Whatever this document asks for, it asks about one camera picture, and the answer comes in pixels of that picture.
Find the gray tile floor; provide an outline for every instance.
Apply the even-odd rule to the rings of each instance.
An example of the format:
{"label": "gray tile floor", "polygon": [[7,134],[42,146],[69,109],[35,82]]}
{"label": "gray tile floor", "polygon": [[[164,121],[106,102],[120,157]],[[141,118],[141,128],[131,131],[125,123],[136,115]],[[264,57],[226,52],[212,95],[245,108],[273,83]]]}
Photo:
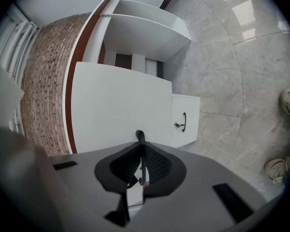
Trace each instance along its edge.
{"label": "gray tile floor", "polygon": [[164,63],[173,93],[201,98],[197,141],[181,149],[236,172],[267,200],[283,186],[263,173],[285,155],[290,123],[278,106],[290,87],[290,27],[271,0],[171,0],[192,42]]}

